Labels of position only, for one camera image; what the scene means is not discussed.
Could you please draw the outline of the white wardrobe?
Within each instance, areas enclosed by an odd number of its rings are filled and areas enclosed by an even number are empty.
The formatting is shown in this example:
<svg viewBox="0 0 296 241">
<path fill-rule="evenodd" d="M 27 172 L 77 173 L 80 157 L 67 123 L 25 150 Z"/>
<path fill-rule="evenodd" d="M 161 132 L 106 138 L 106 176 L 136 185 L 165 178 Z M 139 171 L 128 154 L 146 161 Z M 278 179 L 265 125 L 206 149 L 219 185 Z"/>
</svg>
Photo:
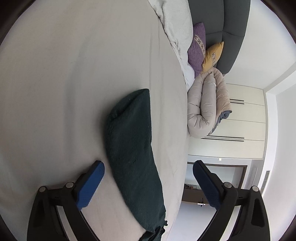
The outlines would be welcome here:
<svg viewBox="0 0 296 241">
<path fill-rule="evenodd" d="M 208 136 L 190 138 L 189 155 L 262 159 L 266 114 L 263 90 L 227 84 L 232 113 Z"/>
</svg>

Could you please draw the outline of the rolled beige duvet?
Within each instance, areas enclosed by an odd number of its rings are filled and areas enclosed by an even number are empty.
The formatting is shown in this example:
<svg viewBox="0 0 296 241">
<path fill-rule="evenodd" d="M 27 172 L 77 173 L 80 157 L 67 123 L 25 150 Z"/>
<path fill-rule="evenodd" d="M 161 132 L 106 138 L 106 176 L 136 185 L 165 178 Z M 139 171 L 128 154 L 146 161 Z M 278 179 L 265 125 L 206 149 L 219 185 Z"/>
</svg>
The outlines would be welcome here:
<svg viewBox="0 0 296 241">
<path fill-rule="evenodd" d="M 229 92 L 222 73 L 215 67 L 196 77 L 188 91 L 187 126 L 191 137 L 213 133 L 232 113 Z"/>
</svg>

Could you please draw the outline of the dark grey headboard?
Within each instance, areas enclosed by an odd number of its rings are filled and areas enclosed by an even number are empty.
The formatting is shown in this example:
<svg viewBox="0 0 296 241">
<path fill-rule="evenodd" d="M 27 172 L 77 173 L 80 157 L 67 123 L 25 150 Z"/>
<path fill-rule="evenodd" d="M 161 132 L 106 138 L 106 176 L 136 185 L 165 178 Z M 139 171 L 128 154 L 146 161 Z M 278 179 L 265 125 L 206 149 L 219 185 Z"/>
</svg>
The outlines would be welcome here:
<svg viewBox="0 0 296 241">
<path fill-rule="evenodd" d="M 245 37 L 250 1 L 191 0 L 188 3 L 193 24 L 204 24 L 206 48 L 224 43 L 221 57 L 215 67 L 224 75 L 229 73 Z"/>
</svg>

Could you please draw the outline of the dark green knit sweater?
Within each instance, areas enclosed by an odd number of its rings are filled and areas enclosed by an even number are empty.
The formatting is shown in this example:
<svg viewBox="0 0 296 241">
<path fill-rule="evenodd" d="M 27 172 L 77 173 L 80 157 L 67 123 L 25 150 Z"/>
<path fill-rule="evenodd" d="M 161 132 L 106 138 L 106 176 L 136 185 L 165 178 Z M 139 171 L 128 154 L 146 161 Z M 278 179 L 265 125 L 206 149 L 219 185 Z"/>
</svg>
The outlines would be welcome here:
<svg viewBox="0 0 296 241">
<path fill-rule="evenodd" d="M 107 117 L 104 144 L 123 200 L 145 229 L 140 240 L 161 240 L 167 226 L 163 188 L 152 151 L 148 89 L 120 100 Z"/>
</svg>

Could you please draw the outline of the dark brown door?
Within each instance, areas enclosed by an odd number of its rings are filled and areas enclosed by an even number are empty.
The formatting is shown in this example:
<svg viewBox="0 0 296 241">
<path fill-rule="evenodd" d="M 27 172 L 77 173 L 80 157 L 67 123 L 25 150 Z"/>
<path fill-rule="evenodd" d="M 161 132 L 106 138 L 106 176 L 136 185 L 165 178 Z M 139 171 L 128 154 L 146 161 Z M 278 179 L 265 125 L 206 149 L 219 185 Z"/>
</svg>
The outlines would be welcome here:
<svg viewBox="0 0 296 241">
<path fill-rule="evenodd" d="M 224 184 L 241 188 L 246 170 L 246 165 L 205 164 L 201 160 L 188 162 L 182 201 L 209 204 L 219 209 L 225 196 Z"/>
</svg>

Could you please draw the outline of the yellow pillow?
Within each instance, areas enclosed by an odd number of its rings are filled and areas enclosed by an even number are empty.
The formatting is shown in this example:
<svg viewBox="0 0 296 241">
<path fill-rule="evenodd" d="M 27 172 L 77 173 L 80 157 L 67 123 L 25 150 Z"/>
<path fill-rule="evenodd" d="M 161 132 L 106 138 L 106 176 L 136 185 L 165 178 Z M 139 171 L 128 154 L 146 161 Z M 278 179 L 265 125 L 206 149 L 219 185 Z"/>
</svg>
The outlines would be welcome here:
<svg viewBox="0 0 296 241">
<path fill-rule="evenodd" d="M 205 52 L 205 58 L 202 63 L 202 73 L 209 71 L 220 59 L 224 47 L 224 42 L 212 45 Z"/>
</svg>

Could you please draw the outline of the white fluffy blanket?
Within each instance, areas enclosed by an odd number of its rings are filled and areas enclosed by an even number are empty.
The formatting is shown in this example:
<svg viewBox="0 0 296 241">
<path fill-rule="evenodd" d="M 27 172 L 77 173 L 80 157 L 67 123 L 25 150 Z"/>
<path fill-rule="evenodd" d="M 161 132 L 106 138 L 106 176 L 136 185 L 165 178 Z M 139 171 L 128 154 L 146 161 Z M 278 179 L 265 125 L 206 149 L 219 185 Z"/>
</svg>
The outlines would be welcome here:
<svg viewBox="0 0 296 241">
<path fill-rule="evenodd" d="M 148 2 L 163 25 L 180 63 L 186 88 L 190 89 L 195 80 L 195 72 L 188 62 L 188 50 L 193 40 L 193 22 L 189 3 L 187 0 L 149 0 Z"/>
</svg>

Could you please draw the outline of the purple pillow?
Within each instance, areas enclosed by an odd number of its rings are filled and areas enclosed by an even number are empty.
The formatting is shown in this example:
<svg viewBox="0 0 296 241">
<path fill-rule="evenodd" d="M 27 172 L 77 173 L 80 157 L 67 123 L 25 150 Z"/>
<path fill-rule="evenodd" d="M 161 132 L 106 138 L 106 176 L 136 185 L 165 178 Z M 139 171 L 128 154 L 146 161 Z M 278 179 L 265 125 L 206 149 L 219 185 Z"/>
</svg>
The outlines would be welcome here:
<svg viewBox="0 0 296 241">
<path fill-rule="evenodd" d="M 195 77 L 202 72 L 206 52 L 206 33 L 202 22 L 193 27 L 193 40 L 188 49 L 188 62 L 194 70 Z"/>
</svg>

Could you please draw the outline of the white bed sheet mattress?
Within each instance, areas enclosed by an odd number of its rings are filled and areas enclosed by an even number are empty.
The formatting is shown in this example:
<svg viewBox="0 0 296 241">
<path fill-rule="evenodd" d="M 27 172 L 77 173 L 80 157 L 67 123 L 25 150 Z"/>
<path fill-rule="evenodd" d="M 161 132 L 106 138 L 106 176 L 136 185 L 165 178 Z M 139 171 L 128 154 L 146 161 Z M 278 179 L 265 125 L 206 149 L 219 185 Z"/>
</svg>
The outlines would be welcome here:
<svg viewBox="0 0 296 241">
<path fill-rule="evenodd" d="M 105 119 L 129 93 L 151 95 L 152 149 L 169 236 L 188 153 L 187 89 L 148 1 L 36 1 L 1 44 L 1 216 L 26 240 L 41 186 L 107 163 Z"/>
</svg>

